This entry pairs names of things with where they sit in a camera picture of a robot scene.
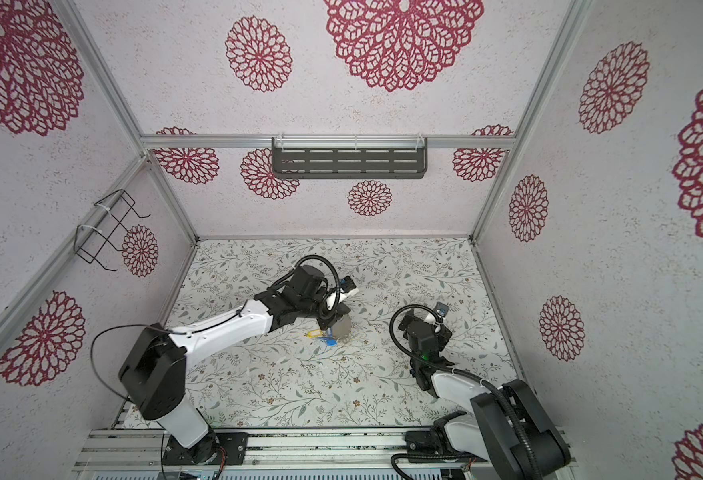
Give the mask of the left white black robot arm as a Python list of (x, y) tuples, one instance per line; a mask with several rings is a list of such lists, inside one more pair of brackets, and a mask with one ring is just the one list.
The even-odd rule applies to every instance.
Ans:
[(188, 398), (187, 373), (230, 346), (289, 326), (297, 318), (313, 318), (320, 329), (331, 328), (349, 314), (344, 302), (359, 291), (349, 276), (332, 279), (335, 284), (328, 286), (319, 269), (297, 265), (229, 312), (172, 329), (157, 324), (143, 328), (118, 378), (141, 417), (168, 434), (163, 464), (241, 462), (236, 448), (220, 440)]

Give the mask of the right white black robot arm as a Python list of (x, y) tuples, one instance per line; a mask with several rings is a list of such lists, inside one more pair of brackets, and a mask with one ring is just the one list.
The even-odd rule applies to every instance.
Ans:
[(571, 450), (557, 426), (523, 380), (493, 385), (443, 356), (453, 337), (445, 310), (407, 305), (389, 320), (393, 344), (409, 358), (417, 386), (459, 410), (427, 430), (405, 433), (407, 451), (391, 466), (409, 478), (399, 461), (431, 463), (485, 461), (501, 479), (545, 479), (571, 464)]

